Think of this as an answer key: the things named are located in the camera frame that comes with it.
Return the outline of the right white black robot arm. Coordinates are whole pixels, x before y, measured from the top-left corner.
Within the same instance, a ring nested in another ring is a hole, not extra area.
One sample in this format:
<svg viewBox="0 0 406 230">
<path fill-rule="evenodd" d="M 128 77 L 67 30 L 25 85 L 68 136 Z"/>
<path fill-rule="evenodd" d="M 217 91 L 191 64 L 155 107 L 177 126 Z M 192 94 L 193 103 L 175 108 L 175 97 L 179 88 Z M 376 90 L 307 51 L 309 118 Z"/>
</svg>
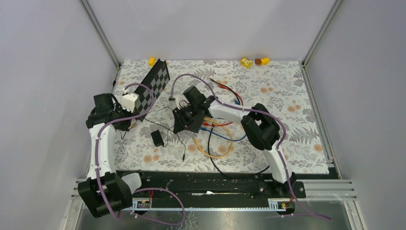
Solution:
<svg viewBox="0 0 406 230">
<path fill-rule="evenodd" d="M 239 124 L 250 144 L 261 150 L 265 156 L 272 178 L 276 182 L 275 193 L 287 197 L 293 192 L 295 174 L 289 169 L 280 149 L 286 137 L 286 129 L 264 105 L 257 103 L 249 107 L 224 103 L 214 95 L 206 97 L 194 86 L 184 91 L 183 95 L 188 105 L 172 111 L 175 133 L 184 130 L 198 133 L 205 118 L 224 119 Z"/>
</svg>

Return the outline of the black network switch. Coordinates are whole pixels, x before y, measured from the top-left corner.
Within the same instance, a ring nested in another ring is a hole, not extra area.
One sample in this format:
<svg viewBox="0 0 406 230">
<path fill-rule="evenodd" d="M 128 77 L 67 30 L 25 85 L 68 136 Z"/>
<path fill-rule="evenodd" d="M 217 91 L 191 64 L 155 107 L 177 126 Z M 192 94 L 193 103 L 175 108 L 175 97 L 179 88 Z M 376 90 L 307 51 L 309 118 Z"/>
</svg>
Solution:
<svg viewBox="0 0 406 230">
<path fill-rule="evenodd" d="M 182 115 L 184 128 L 190 132 L 198 133 L 206 116 L 205 111 L 201 109 L 193 110 L 189 108 L 185 109 L 182 112 Z"/>
</svg>

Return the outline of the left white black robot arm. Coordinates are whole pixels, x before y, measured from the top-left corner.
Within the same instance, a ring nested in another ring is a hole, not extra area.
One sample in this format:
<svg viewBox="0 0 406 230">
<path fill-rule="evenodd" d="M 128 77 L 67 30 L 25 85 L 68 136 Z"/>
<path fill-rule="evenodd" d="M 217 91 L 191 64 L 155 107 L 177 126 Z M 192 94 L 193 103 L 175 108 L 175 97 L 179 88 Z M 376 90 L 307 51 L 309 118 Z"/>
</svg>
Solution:
<svg viewBox="0 0 406 230">
<path fill-rule="evenodd" d="M 142 197 L 148 183 L 139 172 L 124 176 L 117 174 L 113 157 L 113 143 L 117 131 L 129 131 L 131 113 L 124 110 L 111 93 L 95 95 L 86 127 L 91 137 L 89 171 L 78 193 L 94 218 L 120 212 L 133 204 L 132 195 Z"/>
</svg>

